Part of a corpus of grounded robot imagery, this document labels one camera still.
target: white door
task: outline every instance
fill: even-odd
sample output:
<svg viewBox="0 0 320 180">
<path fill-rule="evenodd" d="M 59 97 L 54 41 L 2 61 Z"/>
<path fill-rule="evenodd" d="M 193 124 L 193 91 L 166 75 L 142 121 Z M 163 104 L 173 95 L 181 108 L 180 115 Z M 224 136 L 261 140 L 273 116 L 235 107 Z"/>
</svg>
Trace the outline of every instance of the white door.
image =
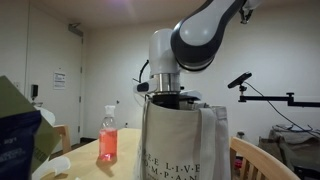
<svg viewBox="0 0 320 180">
<path fill-rule="evenodd" d="M 31 84 L 37 84 L 35 102 L 43 102 L 42 107 L 54 113 L 55 125 L 69 126 L 71 145 L 79 143 L 82 38 L 33 6 L 28 34 L 26 96 L 31 99 Z M 65 89 L 54 89 L 55 72 L 65 74 Z"/>
</svg>

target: ceiling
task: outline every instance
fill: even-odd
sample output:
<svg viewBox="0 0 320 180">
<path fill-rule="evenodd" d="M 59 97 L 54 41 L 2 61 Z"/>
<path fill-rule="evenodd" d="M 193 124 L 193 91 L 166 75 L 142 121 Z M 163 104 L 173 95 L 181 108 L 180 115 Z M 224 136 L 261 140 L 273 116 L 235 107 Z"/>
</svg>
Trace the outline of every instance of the ceiling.
<svg viewBox="0 0 320 180">
<path fill-rule="evenodd" d="M 297 0 L 265 0 L 263 6 Z M 205 0 L 31 0 L 38 7 L 88 29 L 182 18 Z"/>
</svg>

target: plastic bottle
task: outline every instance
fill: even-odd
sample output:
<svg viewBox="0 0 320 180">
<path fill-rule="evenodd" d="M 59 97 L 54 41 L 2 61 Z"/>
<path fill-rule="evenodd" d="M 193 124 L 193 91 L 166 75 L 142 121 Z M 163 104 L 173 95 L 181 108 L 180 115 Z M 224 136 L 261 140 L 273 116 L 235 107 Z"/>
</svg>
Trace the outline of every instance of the plastic bottle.
<svg viewBox="0 0 320 180">
<path fill-rule="evenodd" d="M 112 161 L 117 156 L 118 130 L 114 118 L 115 106 L 105 106 L 106 117 L 99 132 L 99 158 Z"/>
</svg>

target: tote bag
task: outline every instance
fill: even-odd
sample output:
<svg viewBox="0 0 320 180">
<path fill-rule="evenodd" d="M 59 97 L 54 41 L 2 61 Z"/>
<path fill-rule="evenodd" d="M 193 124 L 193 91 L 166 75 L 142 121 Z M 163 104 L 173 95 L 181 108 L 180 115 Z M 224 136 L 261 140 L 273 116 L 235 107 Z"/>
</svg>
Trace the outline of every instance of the tote bag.
<svg viewBox="0 0 320 180">
<path fill-rule="evenodd" d="M 134 180 L 230 180 L 225 107 L 146 102 Z"/>
</svg>

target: wooden table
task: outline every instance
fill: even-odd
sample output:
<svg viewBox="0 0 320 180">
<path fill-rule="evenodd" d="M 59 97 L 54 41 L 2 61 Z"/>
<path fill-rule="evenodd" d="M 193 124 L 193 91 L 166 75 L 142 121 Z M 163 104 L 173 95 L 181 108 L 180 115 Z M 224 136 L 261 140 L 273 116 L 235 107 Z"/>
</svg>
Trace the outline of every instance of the wooden table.
<svg viewBox="0 0 320 180">
<path fill-rule="evenodd" d="M 54 179 L 132 179 L 140 135 L 139 129 L 118 131 L 116 162 L 103 162 L 98 159 L 98 140 L 65 154 L 64 156 L 70 159 L 71 168 Z"/>
</svg>

